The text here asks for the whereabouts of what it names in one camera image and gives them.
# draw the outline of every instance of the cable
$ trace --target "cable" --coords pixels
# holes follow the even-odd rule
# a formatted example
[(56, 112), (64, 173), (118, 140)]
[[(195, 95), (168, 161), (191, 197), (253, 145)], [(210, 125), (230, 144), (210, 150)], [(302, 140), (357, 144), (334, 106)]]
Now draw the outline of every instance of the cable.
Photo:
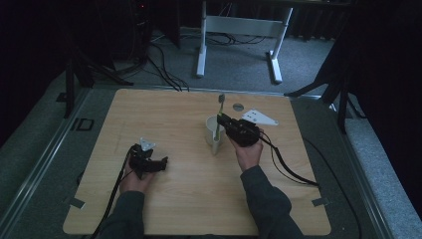
[(303, 139), (304, 139), (304, 141), (305, 142), (307, 142), (308, 144), (310, 144), (315, 150), (316, 150), (316, 152), (319, 154), (319, 156), (322, 158), (322, 160), (325, 162), (325, 165), (327, 166), (327, 168), (328, 168), (328, 170), (331, 172), (331, 174), (332, 174), (332, 176), (334, 177), (334, 180), (335, 180), (335, 182), (337, 183), (337, 185), (338, 185), (338, 188), (340, 189), (340, 191), (341, 191), (341, 193), (344, 195), (344, 198), (345, 198), (345, 200), (346, 200), (346, 202), (347, 202), (347, 205), (348, 205), (348, 207), (350, 208), (350, 210), (351, 210), (351, 213), (353, 214), (353, 217), (354, 217), (354, 220), (356, 221), (356, 225), (357, 225), (357, 230), (358, 230), (358, 233), (359, 233), (359, 239), (360, 238), (362, 238), (362, 228), (361, 228), (361, 225), (360, 225), (360, 222), (359, 222), (359, 220), (358, 220), (358, 217), (357, 217), (357, 213), (356, 213), (356, 211), (354, 210), (354, 208), (353, 208), (353, 206), (351, 205), (351, 202), (350, 202), (350, 200), (348, 199), (348, 197), (346, 196), (346, 194), (345, 194), (345, 191), (344, 191), (344, 189), (342, 188), (342, 186), (341, 186), (341, 184), (340, 184), (340, 182), (339, 182), (339, 180), (338, 180), (338, 178), (337, 178), (337, 176), (335, 175), (335, 173), (334, 173), (334, 170), (332, 169), (332, 167), (329, 165), (329, 163), (328, 163), (328, 161), (326, 160), (326, 158), (323, 156), (323, 154), (322, 154), (322, 152), (309, 140), (309, 139), (307, 139), (307, 138), (305, 138), (305, 137), (303, 137)]
[(113, 187), (112, 192), (111, 192), (111, 196), (109, 197), (109, 200), (108, 200), (108, 205), (107, 205), (107, 207), (106, 207), (105, 214), (103, 215), (102, 220), (100, 221), (99, 225), (97, 226), (96, 231), (95, 231), (95, 232), (93, 233), (93, 235), (91, 236), (91, 239), (95, 239), (95, 238), (97, 237), (97, 235), (98, 235), (98, 234), (99, 234), (99, 232), (100, 232), (100, 228), (101, 228), (102, 223), (103, 223), (103, 222), (104, 222), (104, 220), (106, 220), (106, 218), (108, 217), (109, 212), (110, 212), (110, 210), (111, 210), (112, 203), (114, 202), (115, 194), (117, 193), (117, 189), (118, 189), (118, 186), (120, 185), (121, 181), (122, 181), (123, 179), (125, 179), (125, 178), (129, 175), (129, 174), (131, 174), (131, 173), (132, 173), (132, 171), (131, 171), (131, 172), (130, 172), (130, 173), (128, 173), (127, 175), (123, 176), (123, 174), (124, 174), (124, 168), (125, 168), (125, 166), (126, 166), (126, 164), (127, 164), (127, 160), (128, 160), (128, 159), (129, 159), (129, 153), (127, 153), (126, 158), (124, 159), (124, 162), (123, 162), (123, 166), (121, 167), (121, 170), (120, 170), (120, 172), (118, 173), (117, 180), (115, 181), (114, 187)]
[(147, 56), (147, 59), (148, 59), (148, 61), (152, 64), (152, 66), (154, 66), (154, 68), (158, 71), (158, 73), (159, 73), (159, 75), (161, 76), (161, 78), (168, 84), (168, 85), (170, 85), (176, 92), (180, 92), (180, 90), (181, 90), (181, 88), (180, 88), (180, 86), (177, 84), (177, 83), (174, 83), (174, 82), (172, 82), (172, 83), (170, 83), (170, 81), (167, 79), (167, 78), (165, 78), (163, 75), (162, 75), (162, 73), (161, 73), (161, 71), (160, 71), (160, 68), (154, 63), (154, 61), (152, 61), (152, 59), (149, 57), (149, 56)]
[[(270, 144), (272, 144), (271, 143), (271, 140), (270, 140), (270, 138), (268, 137), (268, 135), (266, 134), (266, 133), (264, 133), (264, 132), (262, 132), (262, 134), (267, 138), (267, 140), (270, 142)], [(274, 160), (274, 150), (273, 150), (273, 148), (271, 147), (271, 158), (272, 158), (272, 160), (273, 160), (273, 164), (274, 164), (274, 166), (276, 167), (276, 169), (279, 171), (279, 173), (281, 173), (284, 177), (286, 177), (286, 178), (288, 178), (288, 179), (290, 179), (291, 181), (293, 181), (293, 182), (296, 182), (296, 183), (299, 183), (299, 184), (306, 184), (306, 183), (304, 183), (304, 182), (300, 182), (300, 181), (297, 181), (297, 180), (295, 180), (295, 179), (292, 179), (291, 177), (289, 177), (289, 176), (287, 176), (285, 173), (283, 173), (280, 169), (279, 169), (279, 167), (276, 165), (276, 161)]]
[(277, 158), (279, 159), (279, 162), (280, 162), (280, 164), (282, 165), (282, 167), (285, 169), (285, 171), (286, 172), (288, 172), (291, 176), (293, 176), (293, 177), (295, 177), (296, 179), (298, 179), (298, 180), (300, 180), (300, 181), (302, 181), (302, 182), (304, 182), (305, 184), (309, 184), (309, 185), (313, 185), (313, 186), (316, 186), (316, 187), (319, 187), (319, 185), (316, 183), (316, 182), (314, 182), (314, 181), (311, 181), (311, 180), (308, 180), (308, 179), (306, 179), (306, 178), (304, 178), (304, 177), (301, 177), (301, 176), (299, 176), (299, 175), (297, 175), (297, 174), (295, 174), (291, 169), (289, 169), (289, 167), (286, 165), (286, 163), (285, 163), (285, 161), (283, 160), (283, 158), (282, 158), (282, 155), (280, 154), (280, 151), (279, 151), (279, 149), (277, 148), (277, 147), (275, 147), (269, 140), (266, 140), (266, 139), (264, 139), (262, 136), (260, 136), (260, 139), (263, 141), (263, 142), (265, 142), (267, 145), (269, 145), (270, 147), (271, 147), (271, 149), (273, 149), (274, 150), (274, 152), (276, 153), (276, 156), (277, 156)]
[(151, 64), (154, 66), (154, 68), (158, 71), (158, 73), (159, 73), (159, 76), (165, 81), (165, 82), (167, 82), (167, 84), (168, 85), (170, 85), (170, 86), (172, 86), (173, 87), (173, 89), (175, 89), (176, 91), (178, 91), (178, 92), (182, 92), (182, 88), (180, 87), (180, 85), (178, 84), (178, 83), (180, 83), (180, 84), (182, 84), (186, 89), (187, 89), (187, 91), (189, 92), (190, 91), (190, 89), (189, 89), (189, 86), (187, 85), (187, 83), (185, 82), (185, 81), (183, 81), (183, 80), (181, 80), (180, 78), (178, 78), (178, 77), (175, 77), (173, 74), (171, 74), (171, 73), (169, 73), (168, 71), (167, 71), (167, 69), (165, 68), (165, 56), (164, 56), (164, 52), (162, 51), (162, 49), (160, 48), (160, 47), (158, 47), (157, 45), (155, 45), (155, 44), (153, 44), (153, 43), (150, 43), (150, 46), (152, 46), (152, 47), (154, 47), (154, 48), (156, 48), (156, 49), (158, 49), (159, 50), (159, 52), (160, 52), (160, 54), (161, 54), (161, 59), (162, 59), (162, 67), (158, 67), (153, 61), (152, 61), (152, 59), (151, 58), (149, 58), (148, 57), (148, 60), (151, 62)]

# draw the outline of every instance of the tripod leg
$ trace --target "tripod leg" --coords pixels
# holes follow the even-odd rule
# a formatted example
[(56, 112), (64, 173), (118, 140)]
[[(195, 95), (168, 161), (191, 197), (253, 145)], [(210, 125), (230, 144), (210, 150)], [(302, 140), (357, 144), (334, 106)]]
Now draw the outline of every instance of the tripod leg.
[(324, 77), (322, 80), (315, 80), (312, 83), (310, 83), (309, 85), (300, 88), (297, 91), (291, 92), (291, 93), (285, 93), (285, 97), (293, 97), (293, 98), (297, 98), (300, 97), (301, 95), (310, 92), (313, 89), (316, 89), (320, 86), (322, 86), (323, 84), (328, 84), (330, 82), (332, 82), (333, 79), (335, 79), (336, 74), (331, 74), (329, 76)]

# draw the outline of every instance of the black curtain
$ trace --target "black curtain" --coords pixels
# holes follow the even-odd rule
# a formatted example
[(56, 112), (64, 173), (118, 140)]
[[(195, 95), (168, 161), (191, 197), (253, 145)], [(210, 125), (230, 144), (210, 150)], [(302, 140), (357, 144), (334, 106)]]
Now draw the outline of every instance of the black curtain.
[(419, 216), (421, 56), (421, 1), (360, 1), (316, 77), (341, 76), (339, 69), (348, 66), (349, 91), (357, 96)]

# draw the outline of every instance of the gray carpet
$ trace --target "gray carpet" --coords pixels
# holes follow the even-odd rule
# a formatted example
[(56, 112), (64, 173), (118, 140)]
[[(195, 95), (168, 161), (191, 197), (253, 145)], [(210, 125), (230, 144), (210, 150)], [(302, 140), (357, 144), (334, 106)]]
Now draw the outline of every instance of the gray carpet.
[[(255, 45), (209, 45), (203, 79), (194, 76), (199, 46), (196, 38), (183, 39), (181, 49), (175, 48), (165, 39), (154, 43), (164, 51), (167, 71), (183, 79), (192, 89), (279, 95), (311, 83), (332, 46), (332, 42), (320, 40), (303, 42), (287, 39), (279, 57), (284, 82), (275, 85), (271, 81), (265, 61), (265, 52), (271, 50), (275, 43), (273, 39), (266, 39)], [(160, 63), (157, 49), (151, 48), (150, 56), (156, 63)], [(123, 68), (130, 64), (118, 65)], [(144, 68), (153, 71), (150, 64)], [(147, 71), (139, 71), (134, 76), (131, 76), (132, 74), (134, 73), (124, 77), (135, 83), (134, 88), (166, 86), (162, 79)], [(95, 87), (89, 91), (81, 108), (76, 112), (76, 117), (94, 120), (93, 129), (67, 130), (64, 141), (55, 152), (46, 173), (36, 185), (37, 190), (8, 238), (81, 238), (66, 235), (62, 225), (69, 210), (69, 198), (77, 189), (77, 177), (87, 164), (113, 93), (118, 88), (119, 86), (111, 80), (98, 80)], [(61, 76), (52, 82), (27, 120), (0, 149), (0, 186), (2, 195), (7, 195), (1, 197), (2, 214), (6, 212), (14, 195), (19, 192), (25, 175), (43, 155), (44, 148), (48, 146), (55, 130), (61, 123), (73, 123), (73, 119), (62, 119), (64, 105), (55, 102), (58, 93), (63, 90), (64, 78)], [(324, 88), (320, 87), (310, 92), (310, 95), (319, 96), (323, 90)], [(351, 146), (335, 125), (335, 112), (319, 101), (304, 98), (294, 100), (293, 107), (301, 132), (307, 139), (306, 147), (316, 179), (322, 185), (321, 194), (329, 200), (326, 210), (331, 222), (331, 233), (324, 237), (308, 238), (358, 238), (359, 226), (361, 238), (377, 238), (349, 170), (350, 158), (346, 152)]]

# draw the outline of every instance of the wooden table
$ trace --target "wooden table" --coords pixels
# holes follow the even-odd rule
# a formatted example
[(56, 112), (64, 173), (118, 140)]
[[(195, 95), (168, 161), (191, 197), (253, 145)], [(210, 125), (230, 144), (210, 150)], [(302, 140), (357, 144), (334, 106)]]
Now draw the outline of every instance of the wooden table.
[[(148, 235), (257, 235), (245, 201), (234, 148), (224, 135), (217, 155), (205, 141), (205, 120), (220, 108), (217, 93), (119, 90), (116, 92), (76, 198), (64, 224), (69, 234), (92, 234), (106, 210), (112, 187), (128, 149), (143, 137), (157, 144), (152, 159), (169, 157), (147, 192), (144, 205)], [(232, 106), (242, 104), (236, 112)], [(288, 98), (226, 94), (224, 113), (239, 119), (256, 109), (278, 120), (260, 125), (292, 171), (315, 180)], [(307, 235), (326, 235), (330, 225), (317, 188), (292, 182), (274, 167), (265, 145), (261, 166), (274, 186), (292, 200), (292, 217)]]

